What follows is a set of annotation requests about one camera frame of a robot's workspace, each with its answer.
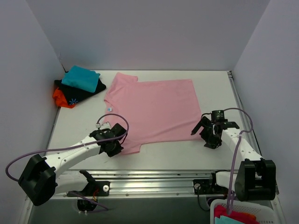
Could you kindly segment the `pink t-shirt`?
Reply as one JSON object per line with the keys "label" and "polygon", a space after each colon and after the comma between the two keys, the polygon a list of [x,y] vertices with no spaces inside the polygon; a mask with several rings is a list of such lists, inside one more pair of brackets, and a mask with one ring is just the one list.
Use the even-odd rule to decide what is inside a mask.
{"label": "pink t-shirt", "polygon": [[140,82],[117,73],[104,102],[104,121],[129,127],[122,154],[138,153],[150,143],[199,139],[191,134],[201,111],[190,79]]}

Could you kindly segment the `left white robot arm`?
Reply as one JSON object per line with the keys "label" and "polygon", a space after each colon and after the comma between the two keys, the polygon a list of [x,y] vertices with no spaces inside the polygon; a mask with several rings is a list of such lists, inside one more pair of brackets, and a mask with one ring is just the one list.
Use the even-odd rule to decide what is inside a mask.
{"label": "left white robot arm", "polygon": [[32,156],[18,183],[35,206],[47,202],[54,194],[62,190],[58,177],[80,163],[81,161],[105,152],[109,157],[119,154],[123,147],[119,140],[126,136],[128,131],[120,124],[115,124],[107,131],[95,130],[79,143],[66,148],[60,153],[41,157]]}

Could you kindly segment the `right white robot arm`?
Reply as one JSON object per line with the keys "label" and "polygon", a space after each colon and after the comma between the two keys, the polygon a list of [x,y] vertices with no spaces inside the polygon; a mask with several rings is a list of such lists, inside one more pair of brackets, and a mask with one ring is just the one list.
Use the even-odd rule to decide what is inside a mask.
{"label": "right white robot arm", "polygon": [[199,133],[205,147],[217,149],[225,144],[233,153],[230,171],[217,171],[207,181],[210,191],[228,189],[228,196],[240,201],[273,200],[276,196],[276,165],[264,159],[244,139],[244,130],[225,118],[224,110],[204,113],[191,131]]}

